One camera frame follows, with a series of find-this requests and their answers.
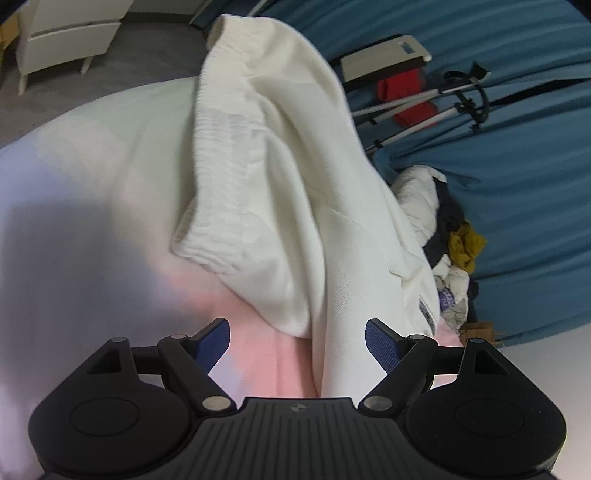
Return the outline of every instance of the gray floor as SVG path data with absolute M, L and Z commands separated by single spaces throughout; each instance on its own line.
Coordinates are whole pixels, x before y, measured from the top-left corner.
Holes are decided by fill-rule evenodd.
M 138 85 L 199 73 L 206 49 L 203 35 L 182 24 L 123 24 L 109 51 L 80 75 L 73 61 L 29 75 L 17 96 L 18 69 L 8 51 L 0 85 L 0 148 L 35 127 L 84 103 Z

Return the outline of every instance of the dresser leg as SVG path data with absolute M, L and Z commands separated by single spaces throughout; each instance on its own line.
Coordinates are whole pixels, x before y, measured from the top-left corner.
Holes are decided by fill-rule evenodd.
M 88 72 L 88 69 L 90 68 L 90 64 L 92 63 L 92 59 L 94 57 L 86 57 L 84 59 L 84 63 L 82 64 L 82 68 L 80 69 L 80 74 L 84 75 L 86 72 Z
M 18 94 L 22 95 L 27 90 L 27 80 L 29 79 L 29 75 L 21 75 L 18 79 Z

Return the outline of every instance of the pile of clothes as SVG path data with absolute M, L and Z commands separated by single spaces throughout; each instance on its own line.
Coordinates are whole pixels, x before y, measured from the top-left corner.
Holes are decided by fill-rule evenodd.
M 478 283 L 470 275 L 486 239 L 474 231 L 451 196 L 445 175 L 434 168 L 407 168 L 391 189 L 433 269 L 441 316 L 459 332 L 466 321 L 476 321 L 473 300 Z

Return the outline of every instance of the white drawer cabinet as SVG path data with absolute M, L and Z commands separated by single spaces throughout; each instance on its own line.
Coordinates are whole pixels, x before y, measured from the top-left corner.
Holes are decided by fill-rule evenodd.
M 21 74 L 18 93 L 32 72 L 107 51 L 133 0 L 29 0 L 20 10 L 21 40 L 17 62 Z

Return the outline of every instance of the mustard yellow cloth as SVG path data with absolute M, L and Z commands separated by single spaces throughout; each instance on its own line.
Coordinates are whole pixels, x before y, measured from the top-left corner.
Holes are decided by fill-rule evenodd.
M 476 257 L 486 245 L 486 238 L 476 233 L 469 222 L 464 222 L 457 232 L 449 234 L 449 258 L 455 266 L 470 275 L 476 268 Z

